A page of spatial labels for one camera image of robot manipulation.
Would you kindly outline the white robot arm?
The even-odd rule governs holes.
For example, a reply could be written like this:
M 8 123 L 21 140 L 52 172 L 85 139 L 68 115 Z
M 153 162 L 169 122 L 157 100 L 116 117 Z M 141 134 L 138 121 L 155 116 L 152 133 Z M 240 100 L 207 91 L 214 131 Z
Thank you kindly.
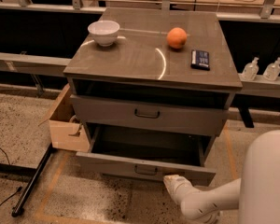
M 218 224 L 224 210 L 238 211 L 238 224 L 280 224 L 280 130 L 260 135 L 249 146 L 242 176 L 202 191 L 181 175 L 163 182 L 182 215 L 202 224 Z

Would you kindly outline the white and yellow gripper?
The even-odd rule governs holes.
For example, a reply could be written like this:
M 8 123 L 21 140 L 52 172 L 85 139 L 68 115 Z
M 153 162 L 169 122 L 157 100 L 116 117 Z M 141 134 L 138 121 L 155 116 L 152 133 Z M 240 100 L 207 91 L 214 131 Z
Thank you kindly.
M 163 183 L 175 204 L 182 204 L 192 194 L 200 193 L 201 191 L 195 188 L 189 180 L 181 175 L 166 175 L 163 178 Z

